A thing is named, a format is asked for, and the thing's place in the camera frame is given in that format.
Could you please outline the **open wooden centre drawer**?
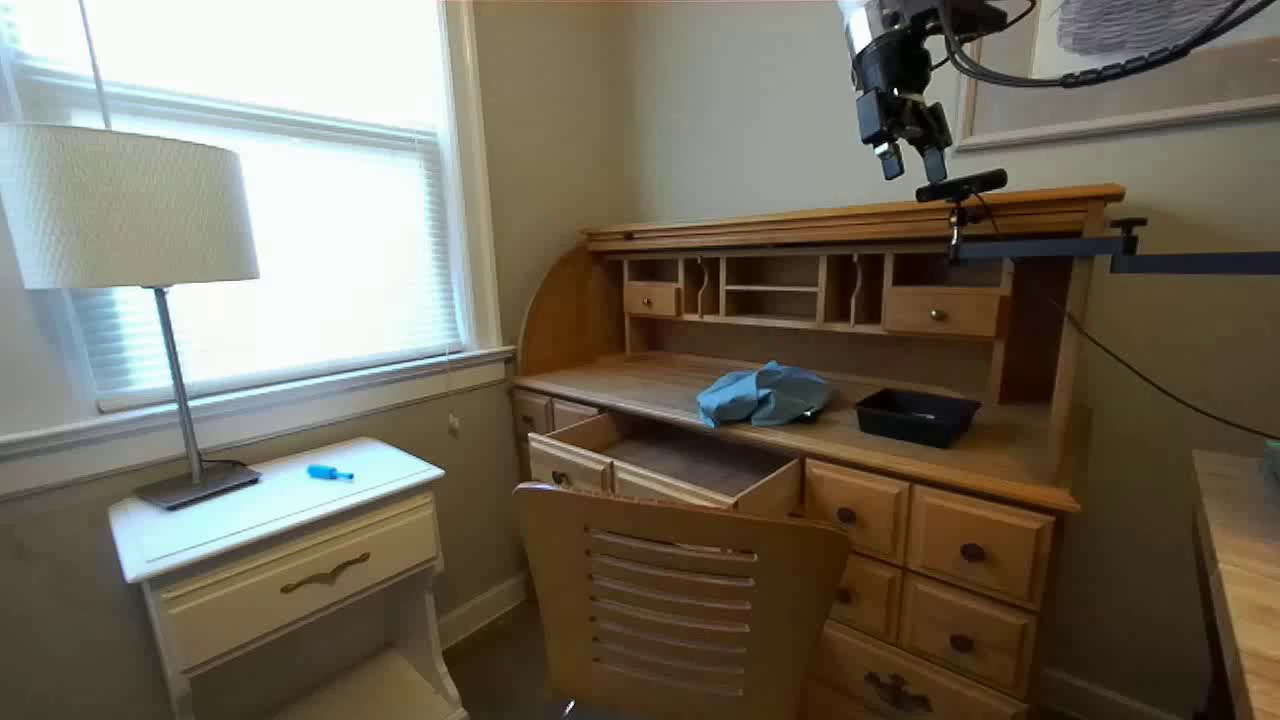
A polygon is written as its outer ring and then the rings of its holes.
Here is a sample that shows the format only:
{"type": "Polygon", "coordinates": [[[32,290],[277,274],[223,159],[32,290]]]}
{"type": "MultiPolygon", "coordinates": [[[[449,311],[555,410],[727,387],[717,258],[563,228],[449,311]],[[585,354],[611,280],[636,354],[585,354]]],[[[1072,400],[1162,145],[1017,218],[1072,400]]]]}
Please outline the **open wooden centre drawer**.
{"type": "Polygon", "coordinates": [[[798,459],[787,450],[611,410],[533,432],[526,471],[572,492],[752,517],[792,517],[798,498],[798,459]]]}

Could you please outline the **blue cloth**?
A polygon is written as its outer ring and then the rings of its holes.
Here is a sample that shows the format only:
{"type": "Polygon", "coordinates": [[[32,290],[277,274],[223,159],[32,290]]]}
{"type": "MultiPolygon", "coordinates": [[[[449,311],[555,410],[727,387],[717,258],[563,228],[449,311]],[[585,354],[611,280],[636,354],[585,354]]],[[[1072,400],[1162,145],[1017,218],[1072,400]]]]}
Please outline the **blue cloth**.
{"type": "Polygon", "coordinates": [[[697,410],[710,424],[796,424],[827,409],[831,384],[807,369],[767,360],[746,373],[724,373],[697,390],[697,410]]]}

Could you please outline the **light wooden desk chair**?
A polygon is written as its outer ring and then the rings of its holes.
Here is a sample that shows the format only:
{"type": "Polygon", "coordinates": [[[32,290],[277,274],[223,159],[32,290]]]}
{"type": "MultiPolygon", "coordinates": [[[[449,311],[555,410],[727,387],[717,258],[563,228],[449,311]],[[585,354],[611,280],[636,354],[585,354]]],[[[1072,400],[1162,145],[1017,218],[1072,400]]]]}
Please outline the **light wooden desk chair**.
{"type": "Polygon", "coordinates": [[[810,521],[513,492],[547,685],[619,720],[796,720],[848,539],[810,521]]]}

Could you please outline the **black plastic tray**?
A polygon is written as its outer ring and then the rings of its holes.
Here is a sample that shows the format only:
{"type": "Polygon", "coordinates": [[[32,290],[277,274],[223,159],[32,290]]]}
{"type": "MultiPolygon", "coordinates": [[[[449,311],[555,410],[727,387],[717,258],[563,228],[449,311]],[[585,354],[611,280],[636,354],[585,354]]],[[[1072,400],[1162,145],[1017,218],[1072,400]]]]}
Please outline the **black plastic tray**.
{"type": "Polygon", "coordinates": [[[927,449],[953,449],[977,417],[977,400],[881,387],[854,403],[854,418],[873,435],[912,440],[927,449]]]}

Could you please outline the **wooden roll-top desk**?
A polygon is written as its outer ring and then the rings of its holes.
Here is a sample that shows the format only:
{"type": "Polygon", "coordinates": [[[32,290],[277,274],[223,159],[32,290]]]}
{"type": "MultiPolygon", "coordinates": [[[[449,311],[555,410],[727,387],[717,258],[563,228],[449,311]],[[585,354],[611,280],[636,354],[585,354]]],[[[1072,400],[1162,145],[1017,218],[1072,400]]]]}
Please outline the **wooden roll-top desk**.
{"type": "Polygon", "coordinates": [[[1046,595],[1065,521],[1078,507],[1072,320],[1114,183],[979,192],[967,258],[949,257],[949,203],[861,203],[709,225],[591,228],[540,280],[515,352],[524,432],[636,417],[881,471],[1053,517],[1036,608],[924,575],[905,558],[897,635],[827,620],[805,720],[1036,720],[1046,595]],[[697,390],[767,360],[831,384],[819,417],[710,426],[697,390]],[[881,387],[977,400],[953,449],[873,435],[854,403],[881,387]]]}

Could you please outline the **small blue object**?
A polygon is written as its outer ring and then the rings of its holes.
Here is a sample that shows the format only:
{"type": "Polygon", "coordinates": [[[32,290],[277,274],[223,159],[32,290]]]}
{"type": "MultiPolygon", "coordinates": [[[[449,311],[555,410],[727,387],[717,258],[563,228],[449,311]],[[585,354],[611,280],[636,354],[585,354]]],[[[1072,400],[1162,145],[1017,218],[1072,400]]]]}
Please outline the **small blue object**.
{"type": "Polygon", "coordinates": [[[303,471],[306,471],[306,478],[327,478],[327,484],[347,484],[347,478],[355,478],[355,471],[336,466],[336,463],[306,463],[303,471]]]}

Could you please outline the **window with white blinds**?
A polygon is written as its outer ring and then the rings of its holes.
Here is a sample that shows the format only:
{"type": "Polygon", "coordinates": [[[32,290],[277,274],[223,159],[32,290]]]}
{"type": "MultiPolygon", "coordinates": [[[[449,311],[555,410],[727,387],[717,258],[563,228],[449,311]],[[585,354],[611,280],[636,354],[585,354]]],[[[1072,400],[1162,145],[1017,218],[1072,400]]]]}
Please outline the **window with white blinds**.
{"type": "Polygon", "coordinates": [[[303,418],[498,344],[473,0],[0,0],[3,116],[239,156],[255,272],[0,290],[6,456],[176,450],[169,360],[204,424],[303,418]]]}

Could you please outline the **white nightstand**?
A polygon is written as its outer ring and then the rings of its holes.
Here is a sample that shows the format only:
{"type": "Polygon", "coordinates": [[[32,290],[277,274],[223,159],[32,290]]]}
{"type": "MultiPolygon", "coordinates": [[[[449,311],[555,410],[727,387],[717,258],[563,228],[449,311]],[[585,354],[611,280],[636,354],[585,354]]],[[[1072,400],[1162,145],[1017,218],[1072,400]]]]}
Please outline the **white nightstand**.
{"type": "Polygon", "coordinates": [[[204,671],[381,598],[390,643],[301,690],[277,720],[467,720],[431,595],[443,573],[435,478],[435,463],[358,435],[265,459],[255,484],[180,513],[114,498],[119,575],[142,591],[171,714],[195,720],[204,671]],[[355,478],[306,478],[306,463],[355,478]]]}

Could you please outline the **table lamp white shade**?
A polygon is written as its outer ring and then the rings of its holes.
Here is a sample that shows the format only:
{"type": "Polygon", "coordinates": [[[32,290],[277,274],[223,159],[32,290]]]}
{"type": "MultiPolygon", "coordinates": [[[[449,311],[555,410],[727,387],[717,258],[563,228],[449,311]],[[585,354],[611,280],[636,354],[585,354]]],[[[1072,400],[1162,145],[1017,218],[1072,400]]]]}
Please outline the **table lamp white shade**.
{"type": "Polygon", "coordinates": [[[148,286],[169,354],[184,471],[142,487],[165,513],[255,484],[195,440],[169,286],[255,280],[239,159],[229,147],[66,125],[0,129],[0,194],[26,286],[148,286]]]}

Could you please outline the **wooden table edge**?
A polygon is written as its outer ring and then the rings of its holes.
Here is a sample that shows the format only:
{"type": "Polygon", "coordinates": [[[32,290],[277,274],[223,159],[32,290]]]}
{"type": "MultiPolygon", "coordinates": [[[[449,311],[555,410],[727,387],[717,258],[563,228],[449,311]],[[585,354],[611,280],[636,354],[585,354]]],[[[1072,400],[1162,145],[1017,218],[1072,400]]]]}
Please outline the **wooden table edge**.
{"type": "Polygon", "coordinates": [[[1194,450],[1193,474],[1232,720],[1280,720],[1280,484],[1234,450],[1194,450]]]}

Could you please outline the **framed wall picture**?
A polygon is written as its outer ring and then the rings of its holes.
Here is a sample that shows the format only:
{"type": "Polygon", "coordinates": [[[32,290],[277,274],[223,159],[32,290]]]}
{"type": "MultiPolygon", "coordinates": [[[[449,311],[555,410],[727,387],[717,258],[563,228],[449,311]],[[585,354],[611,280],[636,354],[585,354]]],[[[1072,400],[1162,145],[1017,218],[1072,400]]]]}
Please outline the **framed wall picture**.
{"type": "Polygon", "coordinates": [[[970,44],[959,147],[1142,131],[1280,109],[1276,0],[996,0],[1017,14],[970,44]]]}

